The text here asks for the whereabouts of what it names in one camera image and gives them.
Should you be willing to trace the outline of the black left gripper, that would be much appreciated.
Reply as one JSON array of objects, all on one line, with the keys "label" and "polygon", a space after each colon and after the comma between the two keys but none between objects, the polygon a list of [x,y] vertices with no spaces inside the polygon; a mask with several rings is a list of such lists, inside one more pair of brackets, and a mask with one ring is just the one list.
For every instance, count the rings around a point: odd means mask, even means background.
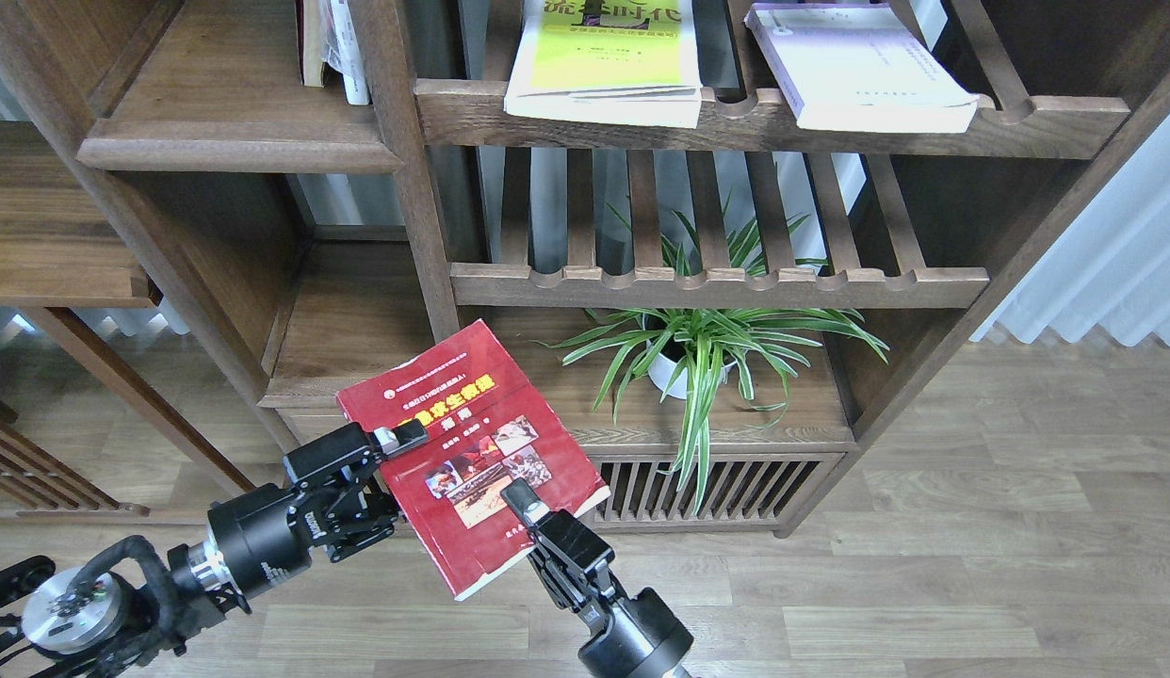
[{"label": "black left gripper", "polygon": [[253,598],[308,570],[314,548],[339,562],[390,537],[400,509],[376,472],[429,440],[417,420],[374,430],[349,422],[288,452],[289,488],[267,484],[207,511],[206,588]]}]

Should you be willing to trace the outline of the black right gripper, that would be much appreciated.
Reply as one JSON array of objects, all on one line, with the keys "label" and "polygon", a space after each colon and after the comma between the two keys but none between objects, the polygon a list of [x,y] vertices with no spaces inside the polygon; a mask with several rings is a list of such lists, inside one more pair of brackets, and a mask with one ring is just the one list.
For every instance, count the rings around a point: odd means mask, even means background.
[{"label": "black right gripper", "polygon": [[560,609],[591,638],[577,657],[593,677],[690,677],[693,635],[653,589],[631,598],[612,575],[610,545],[564,509],[552,511],[524,479],[500,494],[534,541],[529,559]]}]

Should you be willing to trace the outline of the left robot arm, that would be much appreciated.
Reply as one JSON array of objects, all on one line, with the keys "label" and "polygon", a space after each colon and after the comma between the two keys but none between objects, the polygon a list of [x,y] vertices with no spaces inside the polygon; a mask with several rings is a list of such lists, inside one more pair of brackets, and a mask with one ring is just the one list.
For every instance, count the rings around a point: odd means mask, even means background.
[{"label": "left robot arm", "polygon": [[207,537],[159,559],[146,537],[108,546],[87,566],[57,571],[30,557],[0,571],[0,666],[34,649],[44,677],[116,677],[187,641],[229,610],[308,570],[390,537],[400,515],[377,471],[429,440],[420,422],[365,430],[356,422],[288,456],[287,488],[267,484],[207,511]]}]

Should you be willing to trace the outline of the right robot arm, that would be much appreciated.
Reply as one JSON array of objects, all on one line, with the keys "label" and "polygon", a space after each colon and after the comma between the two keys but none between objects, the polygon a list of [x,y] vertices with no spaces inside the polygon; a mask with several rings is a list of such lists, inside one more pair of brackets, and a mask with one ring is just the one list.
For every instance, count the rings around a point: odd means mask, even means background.
[{"label": "right robot arm", "polygon": [[571,609],[591,638],[579,660],[593,677],[689,677],[693,636],[654,589],[631,597],[612,574],[615,553],[572,512],[552,511],[524,479],[502,491],[530,537],[528,554],[549,596]]}]

